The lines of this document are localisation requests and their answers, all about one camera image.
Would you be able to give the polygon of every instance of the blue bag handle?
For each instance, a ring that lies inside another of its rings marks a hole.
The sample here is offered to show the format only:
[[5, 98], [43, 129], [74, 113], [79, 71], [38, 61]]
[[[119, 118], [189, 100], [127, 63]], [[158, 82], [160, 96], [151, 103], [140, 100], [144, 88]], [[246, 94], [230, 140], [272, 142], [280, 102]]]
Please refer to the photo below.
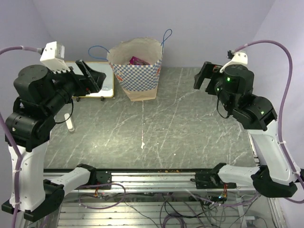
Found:
[[96, 47], [103, 48], [104, 50], [106, 50], [107, 52], [109, 52], [109, 50], [106, 49], [105, 47], [100, 46], [100, 45], [95, 45], [95, 46], [91, 46], [91, 47], [88, 49], [87, 53], [89, 54], [89, 56], [92, 57], [92, 58], [102, 59], [102, 60], [108, 61], [106, 58], [96, 57], [96, 56], [92, 56], [92, 55], [90, 54], [90, 50], [91, 50], [92, 48], [96, 48]]
[[[171, 33], [170, 33], [170, 35], [167, 36], [166, 39], [165, 39], [165, 35], [166, 35], [166, 33], [167, 33], [168, 31], [170, 31]], [[167, 30], [165, 31], [165, 33], [163, 34], [162, 43], [161, 43], [162, 52], [163, 52], [163, 46], [164, 46], [165, 41], [166, 41], [171, 35], [172, 35], [172, 29], [171, 29], [171, 28], [170, 28], [170, 29], [167, 29]]]

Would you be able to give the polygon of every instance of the bag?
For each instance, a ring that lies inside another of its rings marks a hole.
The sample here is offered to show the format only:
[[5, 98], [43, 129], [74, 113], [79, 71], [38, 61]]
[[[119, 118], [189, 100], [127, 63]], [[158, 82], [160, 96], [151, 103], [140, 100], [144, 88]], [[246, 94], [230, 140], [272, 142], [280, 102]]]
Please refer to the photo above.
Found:
[[[165, 38], [168, 31], [171, 31], [172, 34], [172, 30], [168, 29], [163, 35], [162, 43], [148, 37], [134, 38], [121, 42], [108, 51], [107, 60], [119, 84], [131, 101], [156, 98], [162, 66], [163, 45], [166, 39], [171, 36], [170, 34]], [[142, 59], [150, 65], [129, 65], [130, 59], [133, 57]]]

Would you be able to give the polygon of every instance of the whiteboard with yellow frame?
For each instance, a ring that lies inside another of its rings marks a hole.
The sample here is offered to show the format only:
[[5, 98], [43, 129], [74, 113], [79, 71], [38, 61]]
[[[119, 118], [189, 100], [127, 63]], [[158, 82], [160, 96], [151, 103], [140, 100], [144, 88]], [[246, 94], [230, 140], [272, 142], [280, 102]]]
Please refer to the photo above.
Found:
[[[113, 97], [114, 96], [114, 74], [107, 62], [85, 62], [93, 70], [103, 72], [106, 75], [104, 84], [99, 93], [88, 94], [82, 97]], [[75, 62], [66, 61], [66, 65], [73, 67], [73, 71], [77, 75], [83, 75]]]

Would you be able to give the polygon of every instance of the tabletop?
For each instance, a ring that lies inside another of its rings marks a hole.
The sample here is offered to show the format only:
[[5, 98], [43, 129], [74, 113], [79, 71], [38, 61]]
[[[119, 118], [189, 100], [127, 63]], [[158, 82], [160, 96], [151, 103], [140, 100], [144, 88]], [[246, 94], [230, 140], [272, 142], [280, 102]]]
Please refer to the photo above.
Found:
[[[217, 97], [194, 90], [192, 67], [162, 67], [157, 97], [131, 102], [115, 80], [113, 98], [74, 102], [74, 132], [59, 124], [51, 132], [45, 168], [212, 168], [220, 162], [253, 167], [247, 132], [223, 119]], [[70, 113], [70, 104], [56, 121]]]

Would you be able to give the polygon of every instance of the white wall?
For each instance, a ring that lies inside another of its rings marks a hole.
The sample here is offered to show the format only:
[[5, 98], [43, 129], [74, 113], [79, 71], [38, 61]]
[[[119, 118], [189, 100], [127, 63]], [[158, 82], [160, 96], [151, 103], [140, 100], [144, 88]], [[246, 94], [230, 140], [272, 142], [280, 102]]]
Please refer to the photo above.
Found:
[[[304, 168], [303, 10], [303, 0], [276, 0], [254, 38], [278, 41], [292, 55], [294, 73], [283, 113], [283, 138], [301, 168]], [[254, 93], [269, 98], [278, 113], [288, 75], [287, 57], [279, 47], [270, 44], [251, 46], [247, 50], [249, 68], [255, 73]], [[298, 191], [295, 198], [302, 200], [303, 191]], [[289, 227], [303, 227], [304, 205], [296, 205], [285, 199], [281, 200], [281, 204]]]
[[[50, 35], [66, 46], [66, 59], [92, 59], [92, 45], [110, 49], [151, 36], [165, 44], [164, 66], [225, 63], [226, 51], [254, 37], [274, 0], [33, 0]], [[92, 52], [106, 57], [104, 50]]]
[[[44, 47], [52, 41], [31, 0], [1, 0], [0, 4], [0, 49], [9, 46]], [[0, 56], [0, 108], [6, 119], [13, 111], [17, 92], [13, 81], [18, 72], [39, 63], [39, 55], [26, 51], [11, 51]], [[0, 204], [7, 201], [11, 191], [11, 163], [4, 133], [0, 129]], [[10, 227], [11, 215], [0, 211], [1, 227]]]

